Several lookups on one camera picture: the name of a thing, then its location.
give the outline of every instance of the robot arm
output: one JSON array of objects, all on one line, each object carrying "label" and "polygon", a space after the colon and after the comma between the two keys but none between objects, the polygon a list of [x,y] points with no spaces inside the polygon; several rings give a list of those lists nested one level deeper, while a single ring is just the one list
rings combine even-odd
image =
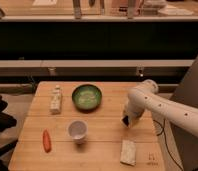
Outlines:
[{"label": "robot arm", "polygon": [[132,88],[124,109],[124,123],[130,125],[148,109],[198,137],[198,109],[159,97],[155,95],[157,92],[158,86],[152,80],[146,80]]}]

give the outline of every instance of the bowl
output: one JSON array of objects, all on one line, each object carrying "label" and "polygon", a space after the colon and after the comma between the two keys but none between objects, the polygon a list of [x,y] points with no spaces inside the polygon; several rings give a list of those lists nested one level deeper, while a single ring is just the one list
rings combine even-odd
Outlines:
[{"label": "bowl", "polygon": [[77,87],[72,94],[72,100],[76,108],[90,111],[97,108],[102,99],[102,93],[98,87],[91,84],[83,84]]}]

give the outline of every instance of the sponge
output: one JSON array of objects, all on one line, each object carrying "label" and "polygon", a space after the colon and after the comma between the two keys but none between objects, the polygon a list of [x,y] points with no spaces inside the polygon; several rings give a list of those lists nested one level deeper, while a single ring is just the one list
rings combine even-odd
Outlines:
[{"label": "sponge", "polygon": [[136,154],[135,143],[130,140],[123,140],[120,162],[134,166],[135,165],[135,154]]}]

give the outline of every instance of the white cup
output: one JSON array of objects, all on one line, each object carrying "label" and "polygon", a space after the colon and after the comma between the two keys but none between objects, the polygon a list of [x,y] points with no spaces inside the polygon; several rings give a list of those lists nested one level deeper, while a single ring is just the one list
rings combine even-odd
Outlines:
[{"label": "white cup", "polygon": [[68,127],[68,133],[76,144],[83,144],[87,133],[87,125],[80,120],[73,121]]}]

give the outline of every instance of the small bottle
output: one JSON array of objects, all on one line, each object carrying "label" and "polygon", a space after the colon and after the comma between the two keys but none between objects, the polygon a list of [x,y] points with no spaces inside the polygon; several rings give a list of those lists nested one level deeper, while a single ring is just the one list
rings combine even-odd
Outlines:
[{"label": "small bottle", "polygon": [[59,85],[56,85],[52,91],[52,97],[50,103],[50,112],[52,114],[61,113],[61,102],[62,102],[61,87]]}]

